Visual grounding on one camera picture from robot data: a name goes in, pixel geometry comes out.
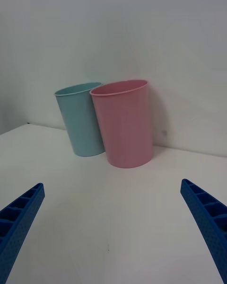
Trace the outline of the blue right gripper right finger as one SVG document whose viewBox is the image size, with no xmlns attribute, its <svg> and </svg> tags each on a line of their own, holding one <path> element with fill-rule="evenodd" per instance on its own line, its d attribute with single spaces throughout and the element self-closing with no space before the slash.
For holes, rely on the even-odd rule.
<svg viewBox="0 0 227 284">
<path fill-rule="evenodd" d="M 180 193 L 206 242 L 223 283 L 227 282 L 227 207 L 183 179 Z"/>
</svg>

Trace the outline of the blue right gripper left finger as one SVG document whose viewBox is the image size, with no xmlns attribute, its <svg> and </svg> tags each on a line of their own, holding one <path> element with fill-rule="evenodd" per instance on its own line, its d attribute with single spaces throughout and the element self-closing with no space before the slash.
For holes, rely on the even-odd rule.
<svg viewBox="0 0 227 284">
<path fill-rule="evenodd" d="M 0 283 L 6 283 L 28 231 L 44 200 L 38 183 L 0 211 Z"/>
</svg>

